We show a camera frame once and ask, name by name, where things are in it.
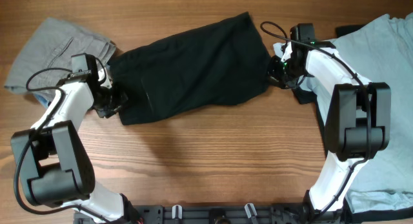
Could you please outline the black shorts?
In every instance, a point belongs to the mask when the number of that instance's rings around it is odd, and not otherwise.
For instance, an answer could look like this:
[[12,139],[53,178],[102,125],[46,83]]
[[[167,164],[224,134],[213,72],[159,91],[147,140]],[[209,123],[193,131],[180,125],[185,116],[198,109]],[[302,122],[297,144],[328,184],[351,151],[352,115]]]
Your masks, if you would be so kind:
[[205,105],[238,105],[268,88],[270,55],[249,13],[129,50],[110,62],[128,96],[123,125],[152,123]]

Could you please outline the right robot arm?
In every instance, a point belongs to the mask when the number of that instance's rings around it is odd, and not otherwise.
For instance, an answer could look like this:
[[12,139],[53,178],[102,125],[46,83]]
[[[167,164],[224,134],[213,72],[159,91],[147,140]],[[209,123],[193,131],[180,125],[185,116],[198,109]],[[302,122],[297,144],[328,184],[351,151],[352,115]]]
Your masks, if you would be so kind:
[[315,79],[330,99],[321,125],[327,158],[302,207],[292,213],[301,223],[333,223],[357,173],[388,145],[391,90],[358,74],[331,42],[318,41],[311,23],[300,23],[279,38],[285,44],[274,49],[269,81],[299,92],[304,80]]

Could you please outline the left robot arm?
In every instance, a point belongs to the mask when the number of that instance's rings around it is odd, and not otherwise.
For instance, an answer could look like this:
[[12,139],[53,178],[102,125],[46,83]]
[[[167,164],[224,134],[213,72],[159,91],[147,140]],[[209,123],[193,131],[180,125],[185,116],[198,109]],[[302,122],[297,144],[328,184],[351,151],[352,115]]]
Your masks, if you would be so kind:
[[140,223],[141,216],[124,195],[96,181],[78,136],[89,110],[110,118],[122,109],[127,96],[104,86],[108,78],[99,77],[101,62],[95,56],[78,54],[71,60],[69,74],[52,87],[55,98],[45,114],[11,138],[17,203],[37,215],[74,209],[95,223]]

